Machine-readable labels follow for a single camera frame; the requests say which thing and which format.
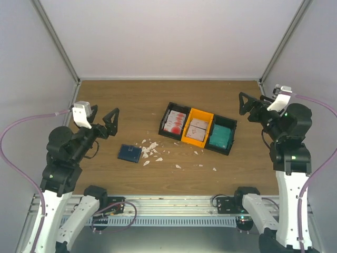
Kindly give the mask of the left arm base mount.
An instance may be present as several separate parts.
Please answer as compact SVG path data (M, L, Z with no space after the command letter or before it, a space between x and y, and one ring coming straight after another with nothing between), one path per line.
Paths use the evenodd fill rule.
M107 207L117 202L124 202L124 201L125 197L122 196L117 197L108 196L107 203L103 207ZM96 231L103 231L110 224L111 217L122 214L123 212L124 212L123 204L114 205L109 209L106 209L102 215L93 217L91 227Z

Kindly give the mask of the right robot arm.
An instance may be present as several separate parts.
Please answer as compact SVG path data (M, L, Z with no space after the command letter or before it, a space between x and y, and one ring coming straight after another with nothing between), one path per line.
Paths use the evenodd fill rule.
M311 155L304 144L312 125L312 112L305 105L289 103L280 93L270 99L239 93L239 114L249 114L270 136L270 158L279 187L279 218L275 220L262 197L248 188L235 192L233 207L251 216L259 231L260 252L315 252L308 231L308 202L304 190L309 181Z

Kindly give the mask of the white pink cards stack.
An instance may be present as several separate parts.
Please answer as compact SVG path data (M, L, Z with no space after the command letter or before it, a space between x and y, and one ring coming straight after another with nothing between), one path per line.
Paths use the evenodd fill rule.
M203 142L206 136L208 122L193 118L187 129L186 137Z

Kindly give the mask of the orange bin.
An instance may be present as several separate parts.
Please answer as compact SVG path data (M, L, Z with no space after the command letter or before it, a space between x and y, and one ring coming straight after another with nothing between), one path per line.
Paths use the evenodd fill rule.
M191 108L182 132L181 141L204 148L210 134L213 117L213 113Z

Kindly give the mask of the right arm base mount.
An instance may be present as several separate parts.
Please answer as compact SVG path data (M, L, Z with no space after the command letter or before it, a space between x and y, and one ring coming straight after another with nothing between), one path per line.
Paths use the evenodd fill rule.
M235 197L224 194L217 194L211 198L212 207L217 209L218 214L235 215L236 228L239 232L249 233L254 225L252 218L248 212L241 206L240 202L236 202Z

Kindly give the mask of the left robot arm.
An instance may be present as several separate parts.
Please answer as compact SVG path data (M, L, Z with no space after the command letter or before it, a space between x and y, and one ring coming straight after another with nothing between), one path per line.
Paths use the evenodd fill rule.
M78 131L73 133L69 127L59 126L49 134L47 165L39 187L39 209L24 252L70 252L89 218L95 212L107 210L106 189L89 186L75 211L65 223L61 223L82 173L80 162L88 157L87 152L98 138L106 140L117 134L119 108L103 117L103 125L93 122L97 110L97 105L77 102L72 112Z

